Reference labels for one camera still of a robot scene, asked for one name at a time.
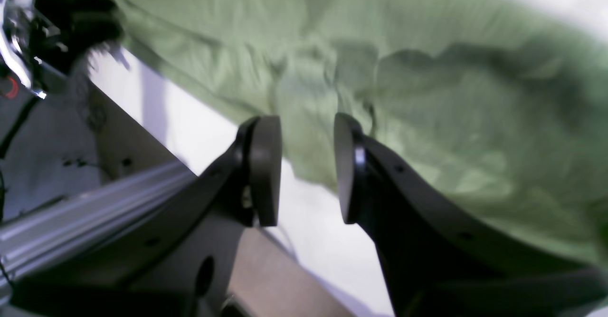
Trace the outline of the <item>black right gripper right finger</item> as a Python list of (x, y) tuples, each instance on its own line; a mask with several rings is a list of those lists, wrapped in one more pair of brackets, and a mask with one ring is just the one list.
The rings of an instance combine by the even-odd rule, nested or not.
[(373, 241), (396, 316), (584, 317), (607, 297), (597, 267), (480, 222), (351, 115), (333, 133), (343, 221)]

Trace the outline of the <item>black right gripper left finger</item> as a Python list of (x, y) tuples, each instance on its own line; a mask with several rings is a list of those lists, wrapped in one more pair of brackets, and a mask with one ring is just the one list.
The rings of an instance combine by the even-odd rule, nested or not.
[(277, 224), (281, 171), (280, 118), (249, 119), (156, 215), (17, 281), (9, 304), (44, 317), (218, 317), (243, 231)]

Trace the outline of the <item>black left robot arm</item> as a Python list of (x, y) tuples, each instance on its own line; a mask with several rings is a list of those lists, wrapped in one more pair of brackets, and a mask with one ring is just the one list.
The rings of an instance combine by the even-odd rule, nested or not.
[(47, 72), (65, 77), (93, 47), (121, 38), (117, 10), (113, 0), (0, 0), (2, 98), (46, 98)]

